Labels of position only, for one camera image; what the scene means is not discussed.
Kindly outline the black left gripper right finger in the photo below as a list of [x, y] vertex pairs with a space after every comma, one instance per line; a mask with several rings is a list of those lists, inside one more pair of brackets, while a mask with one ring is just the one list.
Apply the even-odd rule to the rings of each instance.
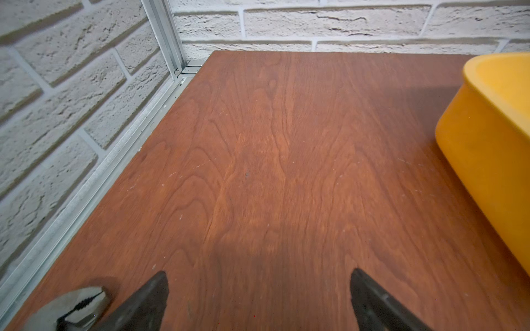
[[351, 304], [360, 330], [430, 330], [364, 270], [350, 279]]

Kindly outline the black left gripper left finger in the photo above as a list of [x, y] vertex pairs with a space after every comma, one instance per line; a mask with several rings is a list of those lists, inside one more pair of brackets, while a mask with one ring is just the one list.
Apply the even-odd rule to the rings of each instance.
[[160, 330], [168, 295], [168, 278], [161, 270], [92, 330]]

